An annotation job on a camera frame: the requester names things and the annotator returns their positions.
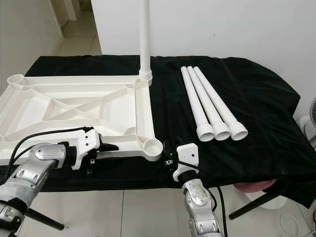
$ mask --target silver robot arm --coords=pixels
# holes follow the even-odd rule
[[[14,236],[51,169],[61,168],[66,159],[71,159],[72,169],[79,169],[82,158],[90,152],[95,154],[103,145],[99,133],[92,129],[77,140],[75,147],[63,143],[33,146],[28,160],[0,186],[0,237]]]
[[[198,166],[198,147],[194,143],[177,148],[179,161]],[[178,164],[173,179],[182,184],[192,237],[223,237],[212,211],[212,197],[197,177],[198,170]]]

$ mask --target table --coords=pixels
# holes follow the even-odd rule
[[[249,131],[241,141],[201,142],[182,80],[181,66],[199,66],[236,118]],[[173,142],[181,137],[199,149],[201,179],[209,187],[279,178],[312,181],[316,153],[292,118],[300,96],[269,69],[242,58],[206,56],[152,57],[150,87],[156,138]],[[40,57],[26,76],[136,75],[139,56]],[[283,195],[306,207],[316,197],[315,183],[292,184]],[[70,167],[54,170],[43,191],[179,188],[163,158],[99,160],[95,173]]]

